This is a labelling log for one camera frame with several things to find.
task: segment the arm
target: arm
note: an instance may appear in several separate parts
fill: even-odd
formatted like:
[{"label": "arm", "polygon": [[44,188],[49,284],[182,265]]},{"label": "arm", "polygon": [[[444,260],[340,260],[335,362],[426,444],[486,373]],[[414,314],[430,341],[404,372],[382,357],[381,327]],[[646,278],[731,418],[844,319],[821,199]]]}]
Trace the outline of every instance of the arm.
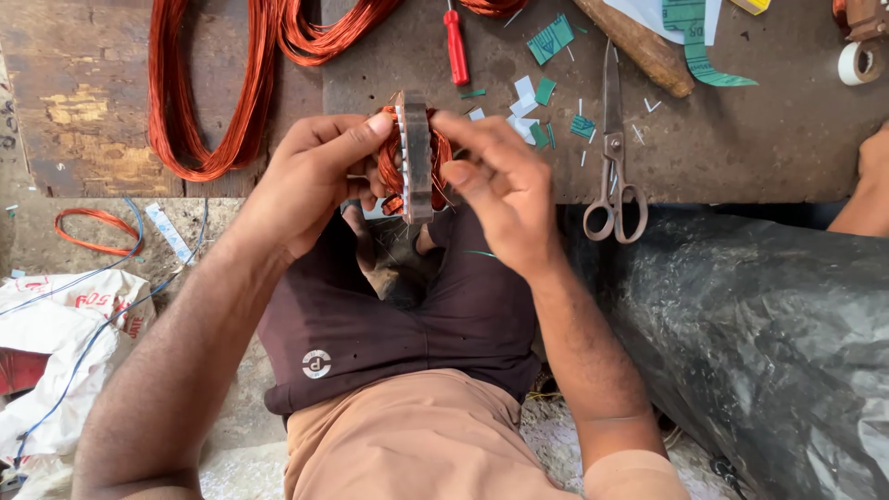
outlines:
[{"label": "arm", "polygon": [[531,286],[549,364],[577,424],[584,469],[625,449],[666,455],[641,377],[559,244],[549,166],[500,117],[433,125],[474,159],[443,174],[500,260]]},{"label": "arm", "polygon": [[348,174],[376,178],[367,157],[391,126],[385,114],[293,126],[231,227],[97,398],[77,449],[74,498],[199,491],[200,448],[272,290],[340,202],[375,203],[370,182]]},{"label": "arm", "polygon": [[859,153],[861,180],[828,231],[889,238],[889,122]]}]

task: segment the forearm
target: forearm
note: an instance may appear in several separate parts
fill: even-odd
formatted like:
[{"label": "forearm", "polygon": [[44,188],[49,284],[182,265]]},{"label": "forearm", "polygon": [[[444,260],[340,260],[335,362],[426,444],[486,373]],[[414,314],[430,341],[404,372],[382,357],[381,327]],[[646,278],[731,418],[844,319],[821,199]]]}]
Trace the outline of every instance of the forearm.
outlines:
[{"label": "forearm", "polygon": [[581,435],[585,466],[622,449],[666,455],[642,377],[568,262],[532,283],[532,294],[547,359]]},{"label": "forearm", "polygon": [[861,181],[828,230],[889,238],[889,183]]},{"label": "forearm", "polygon": [[220,411],[287,260],[237,221],[96,401],[76,457],[75,497],[119,497],[137,481],[194,487]]}]

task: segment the green paper strip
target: green paper strip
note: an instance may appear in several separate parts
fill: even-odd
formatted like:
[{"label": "green paper strip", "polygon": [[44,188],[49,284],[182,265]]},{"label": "green paper strip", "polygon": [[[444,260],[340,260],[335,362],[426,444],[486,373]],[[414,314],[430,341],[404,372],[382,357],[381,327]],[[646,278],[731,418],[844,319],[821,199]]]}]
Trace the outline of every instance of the green paper strip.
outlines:
[{"label": "green paper strip", "polygon": [[462,93],[460,94],[460,98],[466,99],[467,97],[476,97],[477,95],[485,95],[485,89]]},{"label": "green paper strip", "polygon": [[706,12],[706,0],[663,0],[664,29],[685,33],[685,61],[694,77],[717,87],[759,85],[749,78],[726,75],[713,69],[704,45]]},{"label": "green paper strip", "polygon": [[584,139],[589,139],[593,136],[594,128],[596,128],[596,123],[592,120],[588,120],[580,115],[574,115],[574,120],[571,122],[571,133],[576,133]]},{"label": "green paper strip", "polygon": [[549,132],[549,143],[552,144],[553,149],[556,148],[556,136],[553,135],[553,125],[547,124],[547,131]]},{"label": "green paper strip", "polygon": [[574,32],[571,31],[568,19],[564,14],[559,14],[552,24],[545,27],[534,38],[528,40],[528,48],[534,54],[537,64],[543,64],[573,39]]},{"label": "green paper strip", "polygon": [[534,95],[534,100],[538,104],[549,105],[549,96],[553,93],[554,88],[556,88],[556,82],[546,77],[541,78],[540,84],[537,85],[537,93]]},{"label": "green paper strip", "polygon": [[479,254],[479,255],[487,255],[489,257],[498,258],[497,255],[489,254],[488,252],[479,252],[478,250],[463,250],[464,254]]},{"label": "green paper strip", "polygon": [[534,137],[534,142],[537,142],[537,149],[543,149],[547,147],[549,144],[549,137],[545,133],[543,133],[543,129],[541,128],[541,124],[534,122],[531,125],[531,135]]}]

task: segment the logo on shorts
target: logo on shorts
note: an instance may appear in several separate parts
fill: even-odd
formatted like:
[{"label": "logo on shorts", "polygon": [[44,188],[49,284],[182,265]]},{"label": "logo on shorts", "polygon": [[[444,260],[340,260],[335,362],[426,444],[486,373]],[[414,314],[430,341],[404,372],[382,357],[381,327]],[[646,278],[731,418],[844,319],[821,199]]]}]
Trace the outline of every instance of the logo on shorts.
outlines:
[{"label": "logo on shorts", "polygon": [[321,378],[331,371],[331,355],[321,350],[309,351],[302,358],[302,364],[302,373],[308,378]]}]

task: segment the scissors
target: scissors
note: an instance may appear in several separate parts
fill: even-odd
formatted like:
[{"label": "scissors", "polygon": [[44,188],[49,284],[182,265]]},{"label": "scissors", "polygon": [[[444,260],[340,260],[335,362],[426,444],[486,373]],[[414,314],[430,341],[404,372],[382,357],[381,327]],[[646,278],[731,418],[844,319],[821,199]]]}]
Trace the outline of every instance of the scissors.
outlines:
[{"label": "scissors", "polygon": [[[602,102],[605,108],[605,123],[602,125],[602,138],[605,141],[602,148],[602,190],[583,214],[583,231],[587,233],[587,238],[593,241],[608,238],[613,231],[614,237],[619,242],[633,243],[642,236],[648,223],[648,202],[645,201],[642,189],[624,181],[621,76],[617,68],[617,52],[611,40],[608,40],[608,46],[605,48],[605,67],[602,73],[604,75]],[[627,192],[639,205],[639,224],[629,238],[624,234],[622,210],[624,195]],[[587,226],[587,219],[596,210],[605,210],[608,213],[608,220],[601,230],[592,231]]]}]

